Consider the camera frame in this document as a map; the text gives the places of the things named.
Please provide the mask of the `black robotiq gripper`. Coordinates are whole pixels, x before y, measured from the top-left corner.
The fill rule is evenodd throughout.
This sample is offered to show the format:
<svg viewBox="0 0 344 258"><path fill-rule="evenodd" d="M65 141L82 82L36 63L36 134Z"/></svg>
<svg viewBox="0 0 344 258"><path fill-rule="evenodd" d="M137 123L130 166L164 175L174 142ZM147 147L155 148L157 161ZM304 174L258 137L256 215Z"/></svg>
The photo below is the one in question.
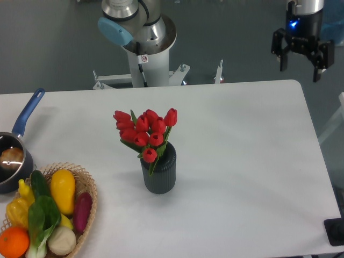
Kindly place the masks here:
<svg viewBox="0 0 344 258"><path fill-rule="evenodd" d="M273 33L271 53L279 59L279 70L288 67L288 52L306 55L314 66L313 82L318 82L324 70L334 64L335 43L333 40L319 41L323 11L308 15L286 12L285 29Z"/></svg>

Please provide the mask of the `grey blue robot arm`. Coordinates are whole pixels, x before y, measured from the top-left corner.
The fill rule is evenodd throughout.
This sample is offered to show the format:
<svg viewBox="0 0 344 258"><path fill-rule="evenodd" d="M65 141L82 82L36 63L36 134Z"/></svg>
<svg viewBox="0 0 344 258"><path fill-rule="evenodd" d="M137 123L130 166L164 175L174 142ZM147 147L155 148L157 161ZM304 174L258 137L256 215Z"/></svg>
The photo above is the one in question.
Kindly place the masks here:
<svg viewBox="0 0 344 258"><path fill-rule="evenodd" d="M288 66L288 53L305 56L314 66L313 81L334 64L334 41L321 40L324 1L286 1L285 27L273 33L271 53ZM177 38L174 22L161 12L160 1L102 1L99 31L129 55L169 55Z"/></svg>

